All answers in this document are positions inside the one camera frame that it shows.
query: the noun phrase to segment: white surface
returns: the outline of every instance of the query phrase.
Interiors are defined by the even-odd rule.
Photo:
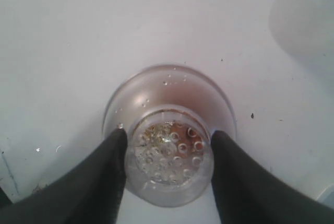
[[[0,0],[0,186],[17,201],[61,176],[101,141],[121,81],[176,62],[226,92],[249,154],[317,198],[334,184],[333,19],[312,0]],[[126,192],[119,223],[217,223],[212,201]]]

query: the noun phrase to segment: white countertop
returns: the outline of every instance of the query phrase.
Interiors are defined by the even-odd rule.
[[[11,200],[88,155],[116,87],[159,63],[217,82],[237,142],[275,176],[314,199],[334,184],[334,16],[313,0],[0,0],[0,186]],[[125,192],[119,223],[156,221],[218,223],[211,189],[174,209]]]

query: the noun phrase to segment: clear glass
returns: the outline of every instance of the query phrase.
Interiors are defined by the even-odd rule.
[[[226,95],[207,76],[177,65],[149,67],[116,90],[103,138],[116,127],[128,135],[126,188],[163,207],[185,205],[210,184],[215,130],[236,139]]]

